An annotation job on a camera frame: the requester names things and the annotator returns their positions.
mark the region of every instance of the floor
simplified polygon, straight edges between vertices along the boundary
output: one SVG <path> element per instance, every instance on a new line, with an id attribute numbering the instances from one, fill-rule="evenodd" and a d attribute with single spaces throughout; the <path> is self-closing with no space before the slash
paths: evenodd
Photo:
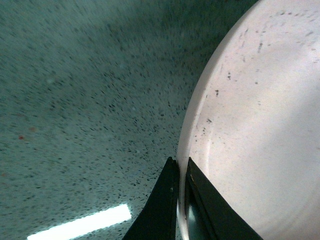
<path id="1" fill-rule="evenodd" d="M 77 238 L 121 239 L 176 156 L 203 68 L 254 2 L 2 1 L 1 239 L 127 204 L 130 220 Z"/>

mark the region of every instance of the black plastic part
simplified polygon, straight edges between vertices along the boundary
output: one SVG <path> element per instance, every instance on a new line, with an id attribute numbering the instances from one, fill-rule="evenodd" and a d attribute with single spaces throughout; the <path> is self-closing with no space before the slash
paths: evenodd
<path id="1" fill-rule="evenodd" d="M 191 240 L 262 240 L 230 207 L 191 158 L 185 186 Z"/>
<path id="2" fill-rule="evenodd" d="M 147 200 L 123 240 L 174 240 L 176 238 L 179 167 L 169 157 Z"/>

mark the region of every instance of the curved edge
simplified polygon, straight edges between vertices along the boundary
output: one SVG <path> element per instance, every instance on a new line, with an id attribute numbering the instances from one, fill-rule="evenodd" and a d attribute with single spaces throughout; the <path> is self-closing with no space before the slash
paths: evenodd
<path id="1" fill-rule="evenodd" d="M 177 218 L 183 240 L 189 240 L 188 225 L 185 212 L 185 187 L 188 161 L 191 151 L 191 136 L 195 132 L 196 123 L 199 119 L 202 106 L 206 99 L 206 94 L 208 92 L 207 86 L 209 84 L 209 80 L 212 78 L 214 74 L 213 69 L 215 68 L 216 63 L 220 60 L 221 55 L 224 52 L 226 46 L 230 44 L 230 40 L 232 39 L 233 35 L 237 32 L 238 27 L 246 20 L 247 16 L 257 8 L 257 6 L 259 6 L 261 3 L 265 1 L 266 0 L 259 0 L 258 2 L 256 2 L 225 35 L 221 43 L 215 49 L 207 65 L 205 66 L 189 102 L 189 106 L 187 108 L 182 124 L 176 155 L 177 162 L 180 168 Z"/>

